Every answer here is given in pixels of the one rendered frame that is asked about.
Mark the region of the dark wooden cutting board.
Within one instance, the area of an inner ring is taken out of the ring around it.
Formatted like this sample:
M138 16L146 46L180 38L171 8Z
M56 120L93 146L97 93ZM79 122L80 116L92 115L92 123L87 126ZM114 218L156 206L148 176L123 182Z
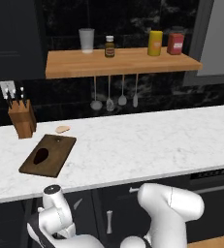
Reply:
M44 135L19 168L19 172L46 177L57 177L77 139L56 135ZM48 157L40 164L33 163L40 148L48 150Z

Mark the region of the hanging silver slotted spoon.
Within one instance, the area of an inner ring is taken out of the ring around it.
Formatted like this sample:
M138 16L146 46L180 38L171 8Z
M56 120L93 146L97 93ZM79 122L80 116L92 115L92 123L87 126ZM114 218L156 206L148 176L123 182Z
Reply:
M113 103L113 100L111 99L111 88L108 87L108 99L107 99L107 102L106 102L106 108L107 108L107 111L113 111L114 110L114 103Z

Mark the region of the hanging silver ladle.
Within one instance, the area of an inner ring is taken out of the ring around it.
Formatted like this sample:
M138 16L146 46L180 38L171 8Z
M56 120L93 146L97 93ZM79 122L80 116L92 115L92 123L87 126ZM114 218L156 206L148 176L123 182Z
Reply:
M94 100L91 102L90 106L94 110L100 110L102 105L102 102L97 100L97 87L94 87Z

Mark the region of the hanging silver spatula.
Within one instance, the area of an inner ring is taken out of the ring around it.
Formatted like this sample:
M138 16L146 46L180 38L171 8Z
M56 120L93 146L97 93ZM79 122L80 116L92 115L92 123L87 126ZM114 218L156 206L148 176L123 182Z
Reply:
M133 107L136 108L138 106L138 81L139 81L139 75L136 74L136 83L135 83L135 94L133 97Z

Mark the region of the beige flat food piece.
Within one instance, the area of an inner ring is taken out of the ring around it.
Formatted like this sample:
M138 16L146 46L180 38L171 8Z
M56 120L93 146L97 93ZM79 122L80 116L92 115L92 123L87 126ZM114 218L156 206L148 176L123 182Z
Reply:
M70 126L58 126L56 129L55 129L55 132L57 134L61 134L61 133L64 133L64 132L67 132L69 131L71 128Z

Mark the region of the brown glass bottle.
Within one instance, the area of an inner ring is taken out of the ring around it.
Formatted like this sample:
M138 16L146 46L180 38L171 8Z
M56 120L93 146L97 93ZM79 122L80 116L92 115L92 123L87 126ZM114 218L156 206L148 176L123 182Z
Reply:
M105 56L107 58L114 57L114 42L113 42L113 36L107 36L106 37L106 43L105 43Z

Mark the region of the dark base cupboard door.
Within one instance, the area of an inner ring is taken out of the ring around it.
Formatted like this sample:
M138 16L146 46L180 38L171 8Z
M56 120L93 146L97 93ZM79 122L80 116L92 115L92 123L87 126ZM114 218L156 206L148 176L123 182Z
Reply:
M102 217L105 226L105 248L119 248L127 236L144 237L149 230L150 217L138 203L137 192L129 193L130 187L140 188L143 181L113 185L95 189L101 203ZM107 211L112 210L112 233L107 234Z
M77 209L72 211L77 234L91 234L98 238L103 245L106 245L105 226L98 191L85 190L67 193L65 198L71 207L80 201Z
M26 201L0 203L0 248L19 248Z

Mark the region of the white cup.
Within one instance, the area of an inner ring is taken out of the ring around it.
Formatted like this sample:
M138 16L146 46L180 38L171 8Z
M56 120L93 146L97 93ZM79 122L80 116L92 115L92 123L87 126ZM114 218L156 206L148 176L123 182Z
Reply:
M83 53L92 53L94 47L94 29L81 28L80 34L80 46Z

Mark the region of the wooden knife block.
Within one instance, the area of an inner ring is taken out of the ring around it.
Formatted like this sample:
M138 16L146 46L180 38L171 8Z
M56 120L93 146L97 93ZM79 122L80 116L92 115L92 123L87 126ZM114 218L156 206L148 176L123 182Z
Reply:
M29 100L26 101L26 104L22 100L19 102L13 101L8 114L20 139L27 139L33 136L37 128L37 122Z

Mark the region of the yellow bottle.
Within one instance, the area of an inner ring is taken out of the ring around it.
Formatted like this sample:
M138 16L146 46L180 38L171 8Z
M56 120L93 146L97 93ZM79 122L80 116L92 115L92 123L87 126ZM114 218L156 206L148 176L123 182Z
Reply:
M162 47L162 37L163 37L162 31L151 30L149 32L148 49L147 49L148 55L150 56L160 55L161 47Z

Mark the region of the red jar with grey lid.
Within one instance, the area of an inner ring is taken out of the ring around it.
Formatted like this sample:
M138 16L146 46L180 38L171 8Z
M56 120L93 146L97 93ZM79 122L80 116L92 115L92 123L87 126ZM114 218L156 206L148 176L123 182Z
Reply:
M182 52L184 35L181 33L171 33L169 35L167 52L170 55L180 55Z

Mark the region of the black dishwasher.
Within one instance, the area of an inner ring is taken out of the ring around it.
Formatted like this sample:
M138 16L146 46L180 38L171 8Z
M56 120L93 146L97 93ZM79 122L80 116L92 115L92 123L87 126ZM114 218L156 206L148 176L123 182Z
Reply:
M224 185L224 169L192 173L188 189L191 191ZM199 194L204 214L199 220L187 223L188 242L196 242L224 235L224 190Z

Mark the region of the wooden wall shelf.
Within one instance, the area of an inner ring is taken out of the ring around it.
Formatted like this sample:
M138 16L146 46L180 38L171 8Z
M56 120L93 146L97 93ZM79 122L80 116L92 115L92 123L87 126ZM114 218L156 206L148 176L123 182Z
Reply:
M85 54L81 50L57 50L48 53L46 79L85 78L198 71L203 64L185 54L171 55L165 47L159 56L149 56L146 47L118 48L114 58L103 49Z

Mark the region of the white wall socket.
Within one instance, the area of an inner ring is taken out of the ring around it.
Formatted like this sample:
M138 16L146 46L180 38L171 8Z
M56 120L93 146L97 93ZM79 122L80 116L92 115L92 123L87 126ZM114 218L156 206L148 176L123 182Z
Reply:
M13 89L16 89L15 82L13 80L0 81L0 87L1 87L1 90L2 90L3 96L6 96L6 89L7 88L10 91L11 97L13 96L12 95Z

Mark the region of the dark wall cupboard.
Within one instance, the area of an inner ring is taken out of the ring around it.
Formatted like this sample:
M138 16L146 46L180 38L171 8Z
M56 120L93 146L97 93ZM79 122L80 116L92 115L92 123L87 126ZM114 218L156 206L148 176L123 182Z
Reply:
M46 77L42 0L0 0L0 81Z

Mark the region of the grey window frame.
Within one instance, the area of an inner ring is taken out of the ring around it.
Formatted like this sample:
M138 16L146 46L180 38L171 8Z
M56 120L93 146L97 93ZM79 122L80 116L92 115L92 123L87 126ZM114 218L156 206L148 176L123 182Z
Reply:
M184 86L224 83L224 0L200 0L189 56L203 69L186 72Z

